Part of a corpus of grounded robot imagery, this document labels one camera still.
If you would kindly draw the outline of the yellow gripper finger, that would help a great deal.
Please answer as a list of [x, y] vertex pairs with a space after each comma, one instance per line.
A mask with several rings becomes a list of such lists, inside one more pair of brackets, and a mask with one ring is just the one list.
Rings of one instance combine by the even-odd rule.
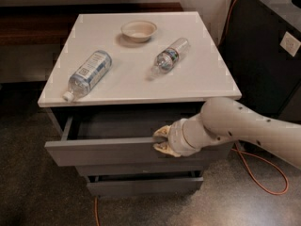
[[181, 155], [177, 152], [175, 152], [168, 144], [167, 141], [165, 142], [161, 142], [161, 143], [155, 143], [153, 145], [153, 148], [160, 152], [160, 153], [164, 153], [164, 154], [169, 154], [172, 155], [174, 157], [180, 157]]
[[153, 136], [154, 136], [154, 137], [164, 137], [164, 138], [168, 138], [170, 128], [171, 128], [170, 125], [165, 125], [165, 126], [159, 128], [158, 130], [156, 130], [156, 131], [153, 133]]

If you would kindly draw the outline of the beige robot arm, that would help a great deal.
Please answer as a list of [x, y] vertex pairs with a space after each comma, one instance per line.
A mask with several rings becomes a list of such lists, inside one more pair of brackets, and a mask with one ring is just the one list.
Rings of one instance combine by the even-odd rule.
[[301, 169], [301, 125], [264, 117], [230, 98], [210, 98], [197, 115], [166, 125], [153, 135], [165, 139], [154, 149], [175, 157], [241, 140]]

